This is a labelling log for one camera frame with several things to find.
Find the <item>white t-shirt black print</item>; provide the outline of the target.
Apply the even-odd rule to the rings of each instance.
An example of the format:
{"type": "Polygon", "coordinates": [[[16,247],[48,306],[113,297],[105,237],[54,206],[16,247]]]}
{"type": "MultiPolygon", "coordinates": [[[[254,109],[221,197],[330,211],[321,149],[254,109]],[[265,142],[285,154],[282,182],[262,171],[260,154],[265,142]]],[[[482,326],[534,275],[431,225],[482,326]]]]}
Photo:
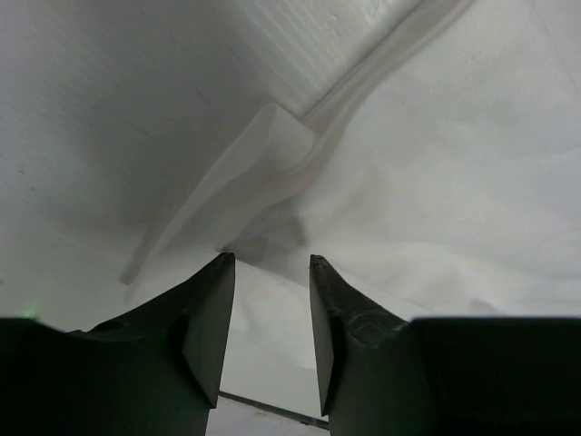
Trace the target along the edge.
{"type": "Polygon", "coordinates": [[[405,321],[580,321],[580,4],[427,1],[311,126],[277,106],[143,239],[233,252],[253,340],[317,365],[310,258],[405,321]]]}

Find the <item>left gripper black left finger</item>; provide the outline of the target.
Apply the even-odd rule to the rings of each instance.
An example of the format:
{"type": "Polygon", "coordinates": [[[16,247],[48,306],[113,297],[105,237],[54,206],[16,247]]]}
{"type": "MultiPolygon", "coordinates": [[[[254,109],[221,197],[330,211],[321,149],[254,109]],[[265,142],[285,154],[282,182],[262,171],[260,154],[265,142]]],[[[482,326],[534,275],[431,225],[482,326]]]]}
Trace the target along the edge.
{"type": "Polygon", "coordinates": [[[217,404],[235,287],[222,253],[90,331],[1,321],[4,435],[202,435],[217,404]]]}

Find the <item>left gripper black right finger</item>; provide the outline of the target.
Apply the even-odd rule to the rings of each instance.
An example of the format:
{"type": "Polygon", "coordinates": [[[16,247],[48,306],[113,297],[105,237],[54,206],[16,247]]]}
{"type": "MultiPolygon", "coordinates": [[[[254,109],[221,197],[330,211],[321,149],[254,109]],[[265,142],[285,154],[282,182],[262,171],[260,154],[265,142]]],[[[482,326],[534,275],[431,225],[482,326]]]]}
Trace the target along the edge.
{"type": "Polygon", "coordinates": [[[580,321],[405,321],[310,258],[321,412],[334,435],[577,435],[580,321]]]}

